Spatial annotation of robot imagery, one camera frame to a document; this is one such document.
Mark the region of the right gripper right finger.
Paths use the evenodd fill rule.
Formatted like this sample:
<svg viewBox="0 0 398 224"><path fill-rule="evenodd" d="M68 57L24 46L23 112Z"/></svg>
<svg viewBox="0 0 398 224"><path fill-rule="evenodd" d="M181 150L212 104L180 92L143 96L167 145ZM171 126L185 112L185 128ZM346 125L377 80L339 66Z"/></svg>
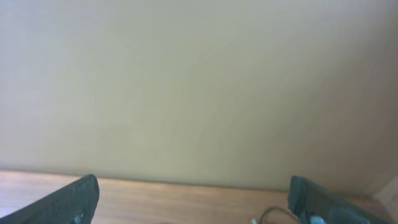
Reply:
<svg viewBox="0 0 398 224"><path fill-rule="evenodd" d="M290 181L288 208L300 223L388 224L336 192L296 175Z"/></svg>

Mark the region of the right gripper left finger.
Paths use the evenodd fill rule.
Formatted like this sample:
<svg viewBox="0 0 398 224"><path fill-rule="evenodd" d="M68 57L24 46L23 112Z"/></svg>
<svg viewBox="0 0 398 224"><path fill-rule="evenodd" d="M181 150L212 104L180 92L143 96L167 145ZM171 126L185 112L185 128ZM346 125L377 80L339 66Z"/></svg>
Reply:
<svg viewBox="0 0 398 224"><path fill-rule="evenodd" d="M46 197L1 218L3 224L90 224L97 208L100 188L88 174Z"/></svg>

